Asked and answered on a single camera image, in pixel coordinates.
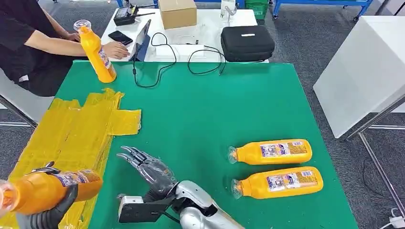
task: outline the metal table leg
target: metal table leg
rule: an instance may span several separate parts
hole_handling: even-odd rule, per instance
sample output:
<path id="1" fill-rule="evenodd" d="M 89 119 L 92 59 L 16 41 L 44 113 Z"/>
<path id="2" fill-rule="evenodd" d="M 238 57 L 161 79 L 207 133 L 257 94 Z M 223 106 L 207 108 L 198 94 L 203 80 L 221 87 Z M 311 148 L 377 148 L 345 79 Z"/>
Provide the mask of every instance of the metal table leg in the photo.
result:
<path id="1" fill-rule="evenodd" d="M 381 13 L 383 12 L 383 10 L 385 9 L 385 7 L 388 5 L 388 3 L 389 3 L 390 1 L 391 1 L 391 0 L 385 0 L 385 1 L 381 4 L 380 8 L 378 8 L 378 10 L 377 10 L 377 12 L 375 13 L 375 15 L 381 15 Z"/>
<path id="2" fill-rule="evenodd" d="M 369 129 L 405 130 L 405 125 L 371 125 Z"/>
<path id="3" fill-rule="evenodd" d="M 398 15 L 399 12 L 402 10 L 402 8 L 403 8 L 404 6 L 405 6 L 405 1 L 404 1 L 404 3 L 402 3 L 401 7 L 398 8 L 398 10 L 394 13 L 394 16 Z"/>
<path id="4" fill-rule="evenodd" d="M 370 126 L 376 124 L 378 121 L 380 121 L 382 118 L 384 118 L 387 114 L 389 114 L 391 111 L 395 110 L 397 107 L 405 103 L 405 94 L 402 95 L 402 97 L 398 98 L 395 100 L 393 103 L 391 103 L 387 108 L 383 109 L 380 113 L 378 113 L 376 116 L 368 120 L 365 124 L 360 126 L 357 130 L 355 130 L 353 133 L 351 133 L 346 140 L 350 141 L 353 139 L 354 136 L 356 136 L 358 133 L 363 132 L 365 129 L 369 128 Z"/>
<path id="5" fill-rule="evenodd" d="M 381 177 L 383 178 L 383 181 L 385 185 L 387 186 L 388 190 L 390 191 L 392 197 L 394 198 L 394 201 L 396 205 L 398 206 L 398 210 L 401 212 L 402 217 L 405 218 L 405 208 L 401 203 L 401 199 L 398 197 L 393 185 L 391 184 L 390 180 L 387 177 L 387 174 L 385 174 L 383 167 L 381 166 L 380 162 L 378 161 L 377 157 L 375 156 L 373 149 L 371 149 L 370 144 L 368 143 L 366 137 L 362 132 L 358 133 L 360 139 L 362 140 L 364 146 L 367 149 L 368 154 L 370 155 L 371 159 L 373 160 L 375 166 L 377 167 L 378 172 L 380 173 Z"/>
<path id="6" fill-rule="evenodd" d="M 37 123 L 32 120 L 30 117 L 28 117 L 24 112 L 19 110 L 16 106 L 14 106 L 12 103 L 10 103 L 6 98 L 0 95 L 0 104 L 3 104 L 3 106 L 7 107 L 7 109 L 13 111 L 16 115 L 18 115 L 20 118 L 22 118 L 27 124 L 32 126 L 33 128 L 37 127 Z"/>

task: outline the robotic arm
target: robotic arm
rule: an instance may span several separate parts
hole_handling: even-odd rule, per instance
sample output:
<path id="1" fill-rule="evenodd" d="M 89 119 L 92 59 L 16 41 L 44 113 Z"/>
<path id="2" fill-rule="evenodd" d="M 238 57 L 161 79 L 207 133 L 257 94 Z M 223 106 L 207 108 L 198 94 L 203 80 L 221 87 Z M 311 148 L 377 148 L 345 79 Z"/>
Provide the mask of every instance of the robotic arm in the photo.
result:
<path id="1" fill-rule="evenodd" d="M 128 161 L 149 183 L 144 197 L 122 195 L 118 210 L 120 223 L 156 222 L 166 215 L 181 224 L 183 229 L 243 229 L 224 212 L 211 196 L 197 184 L 185 180 L 177 182 L 172 171 L 159 159 L 134 147 L 122 146 L 128 151 L 117 156 Z M 180 220 L 166 210 L 172 206 Z"/>

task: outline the green crate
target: green crate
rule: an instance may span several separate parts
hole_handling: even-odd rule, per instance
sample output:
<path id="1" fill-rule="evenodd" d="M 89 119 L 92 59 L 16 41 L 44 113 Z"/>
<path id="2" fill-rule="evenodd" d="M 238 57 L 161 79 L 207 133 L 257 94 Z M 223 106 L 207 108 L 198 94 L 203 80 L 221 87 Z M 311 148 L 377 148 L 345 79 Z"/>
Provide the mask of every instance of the green crate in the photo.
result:
<path id="1" fill-rule="evenodd" d="M 268 0 L 245 0 L 245 4 L 250 4 L 250 3 L 268 4 Z"/>
<path id="2" fill-rule="evenodd" d="M 268 9 L 268 3 L 246 2 L 246 8 L 253 10 L 253 12 L 255 13 L 255 18 L 257 20 L 264 20 Z"/>

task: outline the bottle label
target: bottle label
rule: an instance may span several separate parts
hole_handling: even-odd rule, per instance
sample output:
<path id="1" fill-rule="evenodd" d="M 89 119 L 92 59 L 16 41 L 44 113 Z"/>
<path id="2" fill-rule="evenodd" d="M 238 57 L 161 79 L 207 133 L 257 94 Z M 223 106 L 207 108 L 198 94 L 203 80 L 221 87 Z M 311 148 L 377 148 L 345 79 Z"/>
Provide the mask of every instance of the bottle label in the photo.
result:
<path id="1" fill-rule="evenodd" d="M 302 142 L 288 142 L 280 144 L 265 144 L 261 145 L 263 157 L 271 156 L 287 156 L 290 154 L 304 154 L 307 152 Z"/>
<path id="2" fill-rule="evenodd" d="M 100 177 L 89 169 L 79 170 L 76 173 L 73 172 L 64 172 L 59 174 L 52 174 L 58 178 L 63 187 L 75 185 L 75 184 L 84 184 L 100 180 Z"/>
<path id="3" fill-rule="evenodd" d="M 310 187 L 318 184 L 315 174 L 310 171 L 288 173 L 284 175 L 269 176 L 267 183 L 270 192 L 282 191 L 292 188 Z"/>
<path id="4" fill-rule="evenodd" d="M 107 69 L 109 69 L 110 66 L 111 66 L 111 62 L 110 62 L 110 60 L 108 59 L 106 53 L 104 52 L 103 47 L 101 47 L 100 51 L 98 51 L 98 55 L 100 56 L 101 60 L 103 61 L 104 66 L 105 66 Z"/>

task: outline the smartphone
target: smartphone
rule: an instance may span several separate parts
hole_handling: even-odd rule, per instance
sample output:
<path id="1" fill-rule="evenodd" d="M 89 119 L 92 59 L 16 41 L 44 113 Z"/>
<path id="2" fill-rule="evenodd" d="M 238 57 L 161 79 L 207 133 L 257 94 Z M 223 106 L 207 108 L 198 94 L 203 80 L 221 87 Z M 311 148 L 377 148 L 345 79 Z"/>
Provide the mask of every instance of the smartphone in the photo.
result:
<path id="1" fill-rule="evenodd" d="M 125 34 L 121 33 L 120 31 L 115 31 L 112 32 L 108 35 L 111 39 L 115 40 L 116 42 L 119 42 L 123 45 L 128 45 L 133 42 L 133 40 L 129 37 L 127 37 Z"/>

